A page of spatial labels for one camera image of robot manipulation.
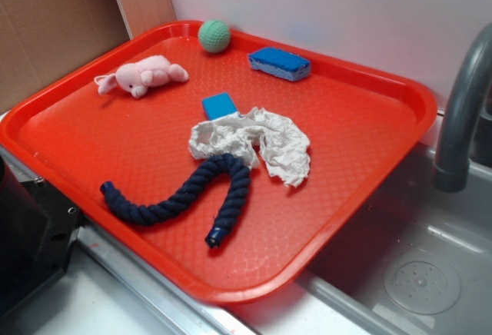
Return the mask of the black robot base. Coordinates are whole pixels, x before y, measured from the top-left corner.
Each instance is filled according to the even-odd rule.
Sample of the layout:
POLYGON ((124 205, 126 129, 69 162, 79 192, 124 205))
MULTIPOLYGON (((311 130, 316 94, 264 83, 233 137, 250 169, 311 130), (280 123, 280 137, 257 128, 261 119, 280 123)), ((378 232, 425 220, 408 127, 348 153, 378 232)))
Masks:
POLYGON ((1 160, 1 318, 65 275, 79 207, 44 179, 19 181, 1 160))

